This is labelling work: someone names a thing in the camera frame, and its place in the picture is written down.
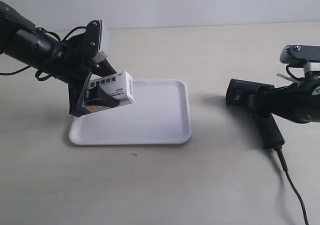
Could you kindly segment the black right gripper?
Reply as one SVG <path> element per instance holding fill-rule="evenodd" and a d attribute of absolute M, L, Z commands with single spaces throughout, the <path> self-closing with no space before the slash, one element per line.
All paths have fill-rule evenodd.
<path fill-rule="evenodd" d="M 320 82 L 303 82 L 274 89 L 259 85 L 248 98 L 248 110 L 257 117 L 277 115 L 294 123 L 320 121 Z"/>

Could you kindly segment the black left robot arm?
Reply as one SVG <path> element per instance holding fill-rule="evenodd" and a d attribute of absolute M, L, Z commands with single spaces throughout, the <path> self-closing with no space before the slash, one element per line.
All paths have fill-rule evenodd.
<path fill-rule="evenodd" d="M 69 114 L 77 118 L 94 113 L 95 106 L 109 109 L 120 105 L 102 84 L 90 80 L 92 75 L 105 78 L 116 74 L 103 48 L 108 34 L 102 20 L 93 20 L 60 38 L 0 3 L 0 52 L 35 68 L 39 82 L 55 78 L 66 83 Z"/>

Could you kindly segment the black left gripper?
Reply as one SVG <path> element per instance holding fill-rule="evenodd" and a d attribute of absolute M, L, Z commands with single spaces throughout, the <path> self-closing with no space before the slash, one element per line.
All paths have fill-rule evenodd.
<path fill-rule="evenodd" d="M 59 55 L 47 67 L 48 75 L 69 83 L 69 114 L 81 117 L 94 113 L 89 107 L 118 107 L 120 100 L 105 92 L 101 85 L 90 88 L 92 73 L 99 77 L 117 73 L 106 58 L 101 62 L 94 61 L 100 48 L 100 30 L 86 29 L 72 36 L 73 32 L 74 29 L 63 38 Z"/>

